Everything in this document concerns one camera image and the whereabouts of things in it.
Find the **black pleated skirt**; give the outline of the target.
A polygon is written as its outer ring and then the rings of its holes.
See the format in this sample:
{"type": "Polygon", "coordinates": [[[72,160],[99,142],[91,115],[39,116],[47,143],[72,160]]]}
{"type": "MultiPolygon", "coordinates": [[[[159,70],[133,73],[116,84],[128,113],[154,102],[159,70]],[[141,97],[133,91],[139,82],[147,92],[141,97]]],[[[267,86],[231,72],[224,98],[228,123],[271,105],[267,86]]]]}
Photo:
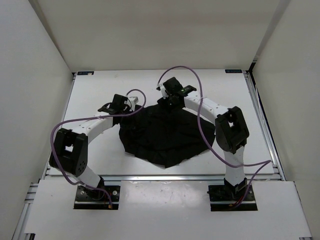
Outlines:
{"type": "Polygon", "coordinates": [[[184,109],[168,112],[158,104],[122,118],[119,138],[126,153],[170,168],[209,148],[215,140],[213,123],[184,109]]]}

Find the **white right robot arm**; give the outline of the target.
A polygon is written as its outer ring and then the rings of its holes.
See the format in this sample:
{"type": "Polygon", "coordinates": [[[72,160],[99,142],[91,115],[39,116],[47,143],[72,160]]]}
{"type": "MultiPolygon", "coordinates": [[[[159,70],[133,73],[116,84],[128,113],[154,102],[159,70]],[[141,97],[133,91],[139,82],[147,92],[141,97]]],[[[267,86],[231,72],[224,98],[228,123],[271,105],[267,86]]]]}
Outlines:
{"type": "Polygon", "coordinates": [[[198,89],[181,83],[172,77],[157,88],[162,98],[158,103],[169,111],[187,108],[197,111],[214,124],[215,140],[223,150],[224,158],[221,161],[226,165],[224,176],[224,193],[230,200],[238,199],[247,186],[244,173],[244,150],[250,133],[242,110],[234,106],[222,106],[207,97],[204,97],[202,87],[198,89]]]}

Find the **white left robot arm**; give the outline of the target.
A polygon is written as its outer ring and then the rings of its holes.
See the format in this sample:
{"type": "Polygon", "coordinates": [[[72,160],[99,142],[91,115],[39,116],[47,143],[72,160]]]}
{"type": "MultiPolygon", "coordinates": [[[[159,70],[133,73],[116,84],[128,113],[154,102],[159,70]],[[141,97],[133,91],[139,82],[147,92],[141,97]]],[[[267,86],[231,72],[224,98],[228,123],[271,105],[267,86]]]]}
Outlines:
{"type": "Polygon", "coordinates": [[[72,129],[61,128],[54,139],[54,149],[59,163],[66,174],[84,186],[93,200],[105,194],[101,177],[88,166],[89,143],[104,131],[119,124],[120,115],[130,114],[138,103],[137,97],[115,94],[111,103],[99,108],[94,119],[88,119],[72,129]]]}

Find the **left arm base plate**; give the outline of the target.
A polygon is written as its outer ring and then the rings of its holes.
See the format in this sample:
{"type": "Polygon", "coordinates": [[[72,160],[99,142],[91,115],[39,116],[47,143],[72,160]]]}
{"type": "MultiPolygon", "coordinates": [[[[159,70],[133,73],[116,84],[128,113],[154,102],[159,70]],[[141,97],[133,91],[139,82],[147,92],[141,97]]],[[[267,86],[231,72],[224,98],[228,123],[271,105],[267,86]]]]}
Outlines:
{"type": "Polygon", "coordinates": [[[76,190],[73,208],[75,210],[118,210],[120,201],[120,185],[105,185],[109,198],[101,191],[90,190],[79,185],[76,190]]]}

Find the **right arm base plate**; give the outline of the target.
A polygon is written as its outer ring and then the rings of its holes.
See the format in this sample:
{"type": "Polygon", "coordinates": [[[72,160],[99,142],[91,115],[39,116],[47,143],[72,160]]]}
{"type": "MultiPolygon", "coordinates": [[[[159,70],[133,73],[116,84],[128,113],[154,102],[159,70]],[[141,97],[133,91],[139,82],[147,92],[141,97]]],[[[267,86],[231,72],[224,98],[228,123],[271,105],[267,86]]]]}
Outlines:
{"type": "Polygon", "coordinates": [[[210,211],[257,211],[258,207],[253,186],[249,187],[246,195],[245,192],[246,187],[236,195],[232,195],[224,185],[209,185],[207,193],[209,194],[210,211]]]}

